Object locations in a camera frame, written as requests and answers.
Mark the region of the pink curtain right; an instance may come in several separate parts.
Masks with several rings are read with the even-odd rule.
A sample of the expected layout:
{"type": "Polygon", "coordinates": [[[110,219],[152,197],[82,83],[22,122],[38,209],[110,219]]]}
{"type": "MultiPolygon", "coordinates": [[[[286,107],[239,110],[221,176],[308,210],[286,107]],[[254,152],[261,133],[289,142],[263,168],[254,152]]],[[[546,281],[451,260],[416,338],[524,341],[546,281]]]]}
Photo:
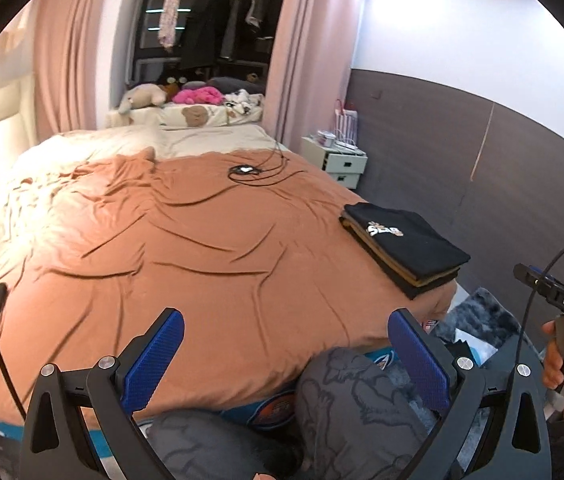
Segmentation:
{"type": "Polygon", "coordinates": [[[345,99],[364,0],[283,0],[262,126],[297,152],[345,99]]]}

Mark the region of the pink curtain left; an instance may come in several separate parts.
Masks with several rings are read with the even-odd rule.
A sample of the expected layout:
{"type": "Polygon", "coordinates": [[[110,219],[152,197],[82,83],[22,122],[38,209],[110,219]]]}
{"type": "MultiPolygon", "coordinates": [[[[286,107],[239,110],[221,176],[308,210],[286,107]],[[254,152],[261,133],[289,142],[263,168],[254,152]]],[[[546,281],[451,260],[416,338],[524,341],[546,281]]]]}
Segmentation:
{"type": "Polygon", "coordinates": [[[104,127],[125,92],[139,0],[37,0],[34,76],[40,139],[104,127]]]}

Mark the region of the white patterned cloth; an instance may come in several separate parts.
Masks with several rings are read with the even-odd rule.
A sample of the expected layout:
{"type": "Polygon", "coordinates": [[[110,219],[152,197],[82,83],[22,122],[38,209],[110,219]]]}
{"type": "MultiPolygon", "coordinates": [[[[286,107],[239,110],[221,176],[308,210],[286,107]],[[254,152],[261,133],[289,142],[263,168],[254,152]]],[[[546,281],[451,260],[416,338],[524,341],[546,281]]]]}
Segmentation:
{"type": "Polygon", "coordinates": [[[262,93],[250,93],[245,89],[224,96],[224,107],[231,117],[252,116],[261,113],[264,104],[265,96],[262,93]]]}

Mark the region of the black hanging coat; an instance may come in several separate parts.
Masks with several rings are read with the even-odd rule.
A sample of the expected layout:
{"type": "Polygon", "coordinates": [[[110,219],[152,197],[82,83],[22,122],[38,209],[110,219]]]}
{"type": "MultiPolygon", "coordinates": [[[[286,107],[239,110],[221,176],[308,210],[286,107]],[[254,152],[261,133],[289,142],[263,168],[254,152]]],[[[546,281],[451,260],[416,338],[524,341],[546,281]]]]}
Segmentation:
{"type": "Polygon", "coordinates": [[[180,68],[214,65],[230,14],[230,0],[194,0],[181,37],[180,68]]]}

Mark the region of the yellow folded garment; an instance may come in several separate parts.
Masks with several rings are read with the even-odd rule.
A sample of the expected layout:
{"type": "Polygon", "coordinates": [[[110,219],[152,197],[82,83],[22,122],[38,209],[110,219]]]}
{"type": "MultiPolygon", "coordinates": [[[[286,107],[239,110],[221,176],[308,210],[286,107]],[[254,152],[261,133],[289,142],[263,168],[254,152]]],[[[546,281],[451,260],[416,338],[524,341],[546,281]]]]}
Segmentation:
{"type": "Polygon", "coordinates": [[[439,278],[442,275],[446,275],[448,273],[451,273],[454,269],[458,269],[460,271],[460,268],[458,266],[456,266],[455,268],[451,268],[449,270],[445,270],[442,272],[438,272],[438,273],[434,273],[430,276],[421,276],[420,278],[418,278],[416,276],[416,274],[414,274],[413,272],[407,270],[401,263],[399,263],[397,260],[395,260],[393,257],[389,256],[386,254],[386,252],[384,252],[383,249],[380,248],[380,246],[378,246],[378,244],[376,244],[372,238],[370,237],[369,234],[367,234],[366,232],[363,231],[363,229],[360,228],[360,226],[357,226],[355,224],[355,222],[353,222],[350,219],[347,219],[344,216],[340,216],[340,218],[343,218],[344,220],[347,220],[355,229],[356,231],[362,235],[362,238],[368,242],[372,248],[374,248],[375,250],[378,251],[378,253],[380,254],[381,257],[383,257],[385,259],[385,261],[390,265],[393,266],[394,268],[397,269],[397,272],[403,276],[404,278],[407,279],[408,282],[410,282],[411,284],[416,284],[416,285],[422,285],[425,283],[428,283],[429,281],[433,281],[435,278],[439,278]]]}

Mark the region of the grey patterned trouser legs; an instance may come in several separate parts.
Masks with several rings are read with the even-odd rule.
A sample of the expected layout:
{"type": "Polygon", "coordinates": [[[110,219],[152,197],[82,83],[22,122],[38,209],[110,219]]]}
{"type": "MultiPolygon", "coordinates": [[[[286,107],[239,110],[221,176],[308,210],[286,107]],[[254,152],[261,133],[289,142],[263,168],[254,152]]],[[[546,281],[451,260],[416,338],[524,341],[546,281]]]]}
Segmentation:
{"type": "Polygon", "coordinates": [[[300,376],[288,434],[179,410],[154,420],[148,442],[177,479],[396,479],[434,423],[401,365],[335,348],[300,376]]]}

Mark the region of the white bedside drawer cabinet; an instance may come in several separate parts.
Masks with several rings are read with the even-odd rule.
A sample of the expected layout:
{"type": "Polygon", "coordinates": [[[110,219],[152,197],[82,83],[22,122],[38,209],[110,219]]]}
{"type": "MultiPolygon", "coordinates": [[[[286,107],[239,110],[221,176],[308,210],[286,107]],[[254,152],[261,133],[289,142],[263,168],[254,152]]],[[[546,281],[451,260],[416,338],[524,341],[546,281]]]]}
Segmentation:
{"type": "Polygon", "coordinates": [[[299,153],[312,166],[350,190],[357,188],[368,162],[367,154],[358,148],[352,150],[337,145],[326,148],[308,136],[303,137],[299,153]]]}

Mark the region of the black bear print t-shirt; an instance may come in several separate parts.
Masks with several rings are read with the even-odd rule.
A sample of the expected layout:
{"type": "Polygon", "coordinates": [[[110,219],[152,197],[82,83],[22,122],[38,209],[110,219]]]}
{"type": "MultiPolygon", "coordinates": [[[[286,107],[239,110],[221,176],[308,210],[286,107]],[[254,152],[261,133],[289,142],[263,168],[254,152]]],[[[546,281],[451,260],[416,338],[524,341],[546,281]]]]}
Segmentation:
{"type": "Polygon", "coordinates": [[[360,226],[387,255],[418,278],[460,268],[471,259],[413,211],[356,203],[345,205],[340,215],[360,226]]]}

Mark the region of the pink fluffy plush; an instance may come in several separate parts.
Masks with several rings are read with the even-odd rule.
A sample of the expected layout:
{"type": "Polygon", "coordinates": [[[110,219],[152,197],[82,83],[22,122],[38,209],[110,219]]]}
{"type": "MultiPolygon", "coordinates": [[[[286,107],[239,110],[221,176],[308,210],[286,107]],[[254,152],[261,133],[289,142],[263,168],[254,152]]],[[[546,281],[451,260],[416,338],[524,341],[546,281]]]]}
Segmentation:
{"type": "Polygon", "coordinates": [[[173,98],[172,102],[176,104],[196,105],[222,105],[224,104],[224,95],[216,88],[211,86],[203,86],[196,89],[182,89],[173,98]]]}

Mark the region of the floral hanging garment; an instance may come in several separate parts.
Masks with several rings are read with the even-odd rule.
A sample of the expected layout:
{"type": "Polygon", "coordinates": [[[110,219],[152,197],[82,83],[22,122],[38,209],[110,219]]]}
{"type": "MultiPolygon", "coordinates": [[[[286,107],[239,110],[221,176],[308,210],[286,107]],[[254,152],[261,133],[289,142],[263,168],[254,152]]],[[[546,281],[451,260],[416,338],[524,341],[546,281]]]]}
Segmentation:
{"type": "Polygon", "coordinates": [[[176,26],[180,0],[164,0],[157,39],[160,46],[170,51],[176,43],[176,26]]]}

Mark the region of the beige plush toy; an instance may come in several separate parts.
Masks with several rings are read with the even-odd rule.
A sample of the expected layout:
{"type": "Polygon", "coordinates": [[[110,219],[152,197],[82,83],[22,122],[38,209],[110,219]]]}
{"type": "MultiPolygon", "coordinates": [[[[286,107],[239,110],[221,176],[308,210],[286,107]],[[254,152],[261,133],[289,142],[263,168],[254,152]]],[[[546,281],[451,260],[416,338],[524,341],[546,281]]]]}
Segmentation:
{"type": "Polygon", "coordinates": [[[125,92],[117,110],[121,115],[128,115],[138,108],[163,106],[166,101],[167,92],[157,84],[138,84],[125,92]]]}

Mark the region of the pink curtain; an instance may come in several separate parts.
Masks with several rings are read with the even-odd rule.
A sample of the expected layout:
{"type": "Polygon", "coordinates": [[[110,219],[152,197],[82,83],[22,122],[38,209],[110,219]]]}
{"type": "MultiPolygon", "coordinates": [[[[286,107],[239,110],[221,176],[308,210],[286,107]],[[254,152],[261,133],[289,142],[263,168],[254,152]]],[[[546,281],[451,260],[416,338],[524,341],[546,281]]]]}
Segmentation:
{"type": "Polygon", "coordinates": [[[364,0],[283,0],[262,126],[297,152],[345,99],[364,0]]]}
{"type": "Polygon", "coordinates": [[[139,0],[37,0],[34,76],[40,139],[104,127],[125,92],[139,0]]]}

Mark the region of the brown bed sheet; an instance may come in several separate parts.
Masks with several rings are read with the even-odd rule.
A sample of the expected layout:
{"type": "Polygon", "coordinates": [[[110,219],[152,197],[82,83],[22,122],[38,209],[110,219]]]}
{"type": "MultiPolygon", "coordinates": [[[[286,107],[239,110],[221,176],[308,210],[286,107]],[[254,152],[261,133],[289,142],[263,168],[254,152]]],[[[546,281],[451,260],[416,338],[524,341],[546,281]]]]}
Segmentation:
{"type": "Polygon", "coordinates": [[[357,196],[301,157],[266,186],[230,180],[261,151],[115,156],[17,181],[0,204],[0,422],[40,368],[114,356],[167,307],[186,334],[146,408],[265,399],[332,347],[378,348],[389,313],[441,318],[447,283],[409,299],[340,225],[357,196]]]}

